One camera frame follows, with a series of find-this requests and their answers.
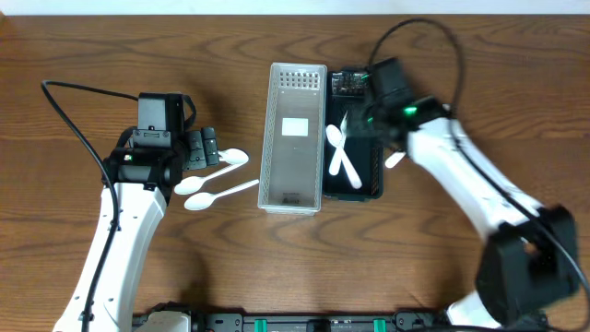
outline cable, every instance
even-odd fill
[[[129,138],[133,135],[134,130],[136,130],[136,126],[130,126],[125,129],[121,135],[119,136],[119,140],[117,141],[116,148],[124,148],[125,144],[129,141]]]
[[[533,221],[537,225],[539,230],[547,237],[547,239],[551,242],[551,244],[553,244],[557,248],[557,250],[565,257],[566,261],[572,267],[576,276],[580,280],[582,287],[584,288],[586,300],[588,302],[588,311],[586,314],[585,322],[582,324],[582,326],[579,328],[573,329],[573,330],[565,330],[565,329],[557,328],[555,326],[548,326],[548,330],[555,331],[555,332],[581,332],[581,331],[587,330],[590,327],[590,285],[588,284],[588,279],[585,276],[582,269],[580,268],[580,266],[578,265],[578,263],[573,259],[573,257],[570,255],[570,253],[567,252],[567,250],[563,247],[563,245],[560,243],[560,241],[558,241],[555,238],[555,236],[551,233],[551,231],[548,230],[547,227],[545,227],[545,225],[543,225],[541,222],[538,221],[538,218],[535,215],[533,215],[530,211],[528,211],[526,208],[524,208],[522,205],[520,205],[520,203],[518,203],[515,199],[513,199],[512,196],[508,192],[506,192],[500,185],[496,184],[479,166],[477,166],[477,164],[463,150],[463,147],[461,147],[461,141],[459,140],[459,138],[456,136],[456,134],[454,132],[454,129],[453,129],[454,121],[453,120],[456,119],[456,109],[457,109],[457,106],[458,106],[459,101],[461,99],[461,94],[463,93],[463,86],[464,86],[465,76],[466,76],[466,74],[465,74],[466,66],[465,66],[465,57],[463,55],[463,48],[461,47],[461,44],[459,43],[458,39],[455,37],[455,35],[451,31],[451,29],[449,29],[448,27],[443,25],[441,22],[436,21],[434,19],[429,19],[429,18],[411,18],[411,19],[407,19],[405,21],[399,22],[396,25],[394,25],[391,29],[389,29],[379,39],[379,41],[375,44],[375,47],[373,48],[373,50],[371,52],[371,56],[369,57],[367,67],[370,68],[372,66],[375,56],[377,55],[377,52],[381,48],[381,45],[383,44],[383,42],[387,39],[387,37],[389,37],[389,35],[391,35],[392,33],[394,33],[395,31],[399,30],[402,27],[405,27],[407,25],[414,24],[414,23],[425,23],[425,24],[436,27],[437,29],[442,31],[442,33],[444,34],[447,41],[454,48],[456,65],[457,65],[457,79],[456,79],[456,84],[455,84],[455,88],[454,88],[454,95],[453,95],[451,105],[450,105],[451,107],[449,109],[449,118],[450,118],[449,134],[451,135],[451,138],[454,141],[456,149],[467,160],[467,162],[502,196],[502,198],[504,198],[508,203],[513,205],[514,208],[516,208],[525,217],[529,218],[529,220]],[[479,326],[433,326],[433,327],[424,327],[424,328],[408,330],[408,331],[421,332],[421,331],[434,331],[434,330],[498,331],[498,329],[488,329],[486,327],[479,327]]]
[[[90,286],[88,288],[88,296],[86,297],[86,303],[84,305],[84,312],[82,313],[82,332],[88,332],[89,321],[92,316],[92,303],[93,303],[93,299],[94,299],[94,293],[95,293],[96,287],[99,283],[100,273],[102,271],[102,268],[104,267],[104,262],[106,261],[107,255],[109,254],[109,250],[111,249],[112,239],[114,238],[114,234],[117,232],[117,229],[119,228],[119,201],[117,199],[117,193],[114,190],[112,180],[109,177],[109,174],[107,173],[106,169],[104,168],[104,165],[102,164],[102,161],[100,160],[99,154],[92,147],[90,142],[88,142],[88,140],[84,137],[84,135],[82,135],[82,133],[79,131],[79,129],[76,127],[76,125],[67,117],[67,115],[65,115],[64,111],[59,107],[59,105],[57,104],[57,102],[55,101],[55,99],[53,98],[51,93],[49,93],[49,90],[47,89],[47,87],[50,85],[55,85],[58,87],[65,87],[65,88],[72,88],[72,89],[81,89],[81,90],[85,90],[85,91],[96,92],[96,93],[105,94],[105,95],[114,96],[114,97],[127,98],[132,101],[137,101],[137,97],[123,94],[123,93],[112,92],[112,91],[103,90],[103,89],[94,89],[94,88],[90,88],[90,87],[81,86],[78,84],[64,83],[64,82],[58,82],[58,81],[43,80],[41,83],[41,89],[43,90],[43,93],[45,94],[45,97],[47,98],[49,103],[53,106],[53,108],[59,114],[59,116],[62,118],[62,120],[64,120],[65,124],[68,125],[70,127],[70,129],[72,129],[74,134],[80,139],[80,141],[82,142],[84,147],[88,150],[88,152],[92,156],[92,159],[94,159],[94,161],[96,161],[97,165],[99,165],[100,172],[102,173],[102,178],[106,182],[106,186],[109,188],[109,191],[111,192],[111,200],[112,200],[111,229],[109,230],[109,235],[107,237],[106,242],[104,243],[104,248],[102,249],[102,253],[100,254],[99,263],[97,264],[96,270],[94,271],[94,275],[92,276],[92,281],[90,282]]]

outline spoon bowl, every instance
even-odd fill
[[[342,133],[335,125],[329,124],[328,127],[325,128],[325,136],[328,138],[328,142],[334,147],[340,145]]]
[[[218,194],[198,193],[196,195],[189,197],[189,199],[187,199],[186,202],[184,202],[184,208],[186,208],[188,210],[194,210],[194,211],[209,208],[211,206],[211,204],[213,204],[213,201],[216,200],[217,198],[227,196],[227,195],[230,195],[233,193],[237,193],[241,190],[250,188],[253,185],[257,185],[259,182],[260,181],[257,179],[252,180],[252,181],[249,181],[245,184],[236,185],[233,188],[228,189],[228,190],[223,191]]]
[[[192,193],[196,193],[197,191],[199,191],[199,189],[201,189],[201,187],[206,181],[211,180],[227,172],[231,172],[242,165],[243,163],[231,164],[230,166],[223,168],[217,172],[211,173],[205,177],[189,176],[186,179],[182,180],[179,184],[176,184],[176,186],[174,187],[174,193],[178,195],[189,195]]]
[[[198,211],[205,208],[209,208],[216,196],[210,193],[198,193],[191,196],[184,202],[184,207],[188,210]]]
[[[231,165],[243,164],[248,162],[248,160],[250,159],[246,152],[238,148],[228,148],[227,150],[219,151],[218,153],[219,156],[223,159],[223,161]]]

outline white plastic spoon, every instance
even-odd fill
[[[362,182],[360,181],[359,174],[352,166],[350,159],[347,156],[347,153],[340,147],[340,141],[342,140],[342,133],[340,129],[336,128],[335,125],[329,124],[328,127],[325,128],[325,136],[328,138],[328,142],[336,149],[341,149],[340,154],[342,155],[342,165],[344,165],[344,171],[347,172],[348,180],[353,188],[359,189],[362,187]]]
[[[344,114],[342,118],[342,123],[340,124],[340,133],[342,133],[342,139],[340,140],[339,146],[342,148],[337,148],[336,152],[334,152],[334,156],[332,156],[332,161],[330,161],[330,166],[328,167],[328,173],[330,175],[337,175],[340,172],[340,164],[342,163],[342,151],[344,151],[344,143],[347,140],[347,118],[348,112]]]
[[[225,161],[231,165],[246,163],[250,159],[246,152],[238,148],[228,148],[225,151],[218,151],[218,153],[221,157],[219,160]]]
[[[396,151],[385,160],[385,167],[394,168],[406,156],[406,152]]]
[[[211,204],[213,204],[213,201],[216,200],[217,198],[239,192],[239,191],[244,190],[246,188],[250,188],[253,185],[257,185],[259,182],[260,182],[259,180],[252,180],[252,181],[247,182],[245,184],[240,184],[240,185],[234,186],[233,188],[223,191],[219,194],[198,193],[196,195],[190,196],[186,200],[186,202],[184,202],[184,208],[189,209],[189,210],[193,210],[193,211],[209,208],[211,206]]]
[[[201,187],[206,181],[211,180],[227,172],[231,172],[242,165],[243,163],[232,164],[205,177],[189,176],[186,179],[182,180],[179,184],[176,184],[176,186],[174,187],[174,193],[178,195],[189,195],[192,193],[196,193],[197,191],[199,191],[199,189],[201,189]]]

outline white wall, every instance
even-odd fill
[[[6,15],[590,14],[590,0],[0,0]]]

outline perforated basket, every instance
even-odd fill
[[[258,207],[271,213],[320,210],[325,65],[270,67]]]

